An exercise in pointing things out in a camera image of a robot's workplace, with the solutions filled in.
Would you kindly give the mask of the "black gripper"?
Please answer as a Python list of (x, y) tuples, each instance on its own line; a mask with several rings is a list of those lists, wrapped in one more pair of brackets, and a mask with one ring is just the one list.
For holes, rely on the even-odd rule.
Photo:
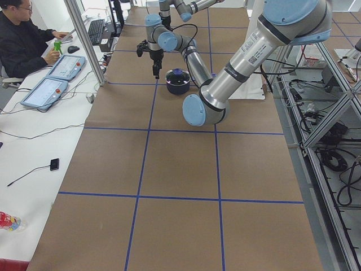
[(171, 28), (171, 17), (170, 16), (167, 16), (167, 17), (161, 17), (161, 22), (162, 22), (162, 25), (167, 29), (167, 30), (172, 30)]
[(160, 78), (160, 68), (162, 67), (162, 60), (164, 57), (163, 49), (151, 50), (149, 52), (150, 58), (153, 60), (152, 72), (156, 79)]

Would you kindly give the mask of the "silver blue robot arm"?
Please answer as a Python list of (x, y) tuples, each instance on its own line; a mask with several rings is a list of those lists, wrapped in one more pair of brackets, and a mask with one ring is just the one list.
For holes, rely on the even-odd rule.
[(187, 22), (216, 1), (159, 1), (160, 11), (144, 19), (146, 51), (159, 76), (164, 52), (179, 51), (199, 87), (182, 105), (184, 119), (192, 126), (217, 124), (228, 115), (229, 97), (278, 47), (308, 45), (327, 40), (331, 33), (332, 1), (265, 1), (257, 26), (225, 67), (215, 76), (205, 66), (193, 38), (170, 29), (170, 6)]
[(183, 22), (188, 22), (192, 15), (207, 9), (217, 3), (222, 3), (221, 0), (196, 0), (191, 1), (189, 4), (185, 4), (183, 0), (160, 0), (159, 1), (159, 16), (161, 18), (162, 25), (168, 30), (171, 30), (171, 14), (170, 6), (173, 5), (182, 19)]

